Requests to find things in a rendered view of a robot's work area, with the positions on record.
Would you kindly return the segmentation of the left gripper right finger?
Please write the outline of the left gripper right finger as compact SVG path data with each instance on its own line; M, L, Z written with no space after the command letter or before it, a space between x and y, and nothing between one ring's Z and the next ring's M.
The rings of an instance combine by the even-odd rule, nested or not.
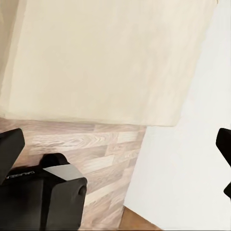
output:
M217 134L216 146L231 166L231 130L220 128Z

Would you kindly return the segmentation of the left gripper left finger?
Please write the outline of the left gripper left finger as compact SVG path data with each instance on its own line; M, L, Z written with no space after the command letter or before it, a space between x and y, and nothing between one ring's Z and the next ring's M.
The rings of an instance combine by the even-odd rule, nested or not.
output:
M20 128L0 133L0 186L25 146Z

